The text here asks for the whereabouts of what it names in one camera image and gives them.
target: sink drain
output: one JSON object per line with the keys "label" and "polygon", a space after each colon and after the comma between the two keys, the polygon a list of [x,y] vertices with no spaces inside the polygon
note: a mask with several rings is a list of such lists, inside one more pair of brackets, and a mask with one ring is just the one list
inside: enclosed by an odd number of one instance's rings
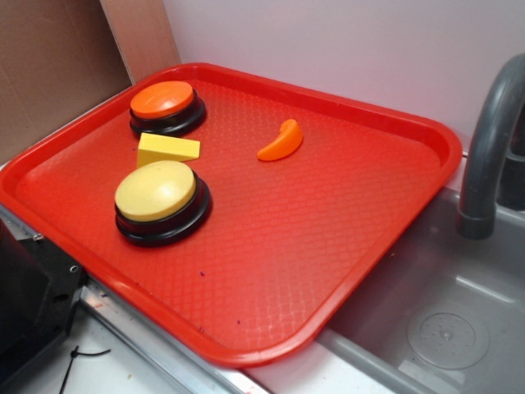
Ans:
{"label": "sink drain", "polygon": [[420,359],[441,369],[463,369],[485,355],[489,333],[473,316],[450,307],[425,308],[409,321],[407,337]]}

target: black cable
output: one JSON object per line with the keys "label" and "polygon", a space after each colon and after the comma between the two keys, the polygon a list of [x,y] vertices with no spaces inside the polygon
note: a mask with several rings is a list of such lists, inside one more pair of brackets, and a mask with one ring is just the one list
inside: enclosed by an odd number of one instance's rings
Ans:
{"label": "black cable", "polygon": [[71,352],[71,361],[69,362],[69,366],[67,367],[66,376],[64,376],[64,380],[62,382],[62,386],[60,387],[60,392],[58,394],[63,394],[64,393],[64,390],[66,389],[67,379],[69,378],[69,372],[71,371],[71,366],[73,365],[73,360],[75,360],[77,356],[79,356],[79,355],[87,355],[87,356],[96,357],[98,355],[106,355],[110,351],[112,351],[112,350],[111,349],[107,349],[107,350],[101,351],[99,353],[81,353],[81,352],[79,352],[79,347],[77,346]]}

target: plastic tray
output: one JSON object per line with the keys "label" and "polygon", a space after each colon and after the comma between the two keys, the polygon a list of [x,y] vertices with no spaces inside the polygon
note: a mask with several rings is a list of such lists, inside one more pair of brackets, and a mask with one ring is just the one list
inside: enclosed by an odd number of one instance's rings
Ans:
{"label": "plastic tray", "polygon": [[[184,241],[148,249],[115,226],[116,187],[135,169],[129,105],[187,80],[208,118],[187,162],[213,211]],[[261,162],[294,118],[304,142]],[[245,367],[311,341],[445,183],[461,158],[439,123],[218,66],[143,80],[24,152],[0,173],[0,202],[203,357]]]}

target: gray sink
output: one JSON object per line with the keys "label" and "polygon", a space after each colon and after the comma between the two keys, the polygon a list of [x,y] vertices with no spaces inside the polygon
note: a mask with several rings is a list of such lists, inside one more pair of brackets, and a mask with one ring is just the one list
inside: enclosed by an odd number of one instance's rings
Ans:
{"label": "gray sink", "polygon": [[471,241],[454,227],[458,199],[438,194],[320,341],[335,332],[400,392],[525,392],[524,215],[498,208],[493,236]]}

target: white wall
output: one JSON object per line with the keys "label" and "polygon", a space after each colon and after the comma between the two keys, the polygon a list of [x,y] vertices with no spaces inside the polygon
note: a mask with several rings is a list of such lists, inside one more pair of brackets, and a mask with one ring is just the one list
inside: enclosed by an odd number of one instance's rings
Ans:
{"label": "white wall", "polygon": [[525,52],[525,0],[164,0],[182,62],[210,62],[440,121],[468,149]]}

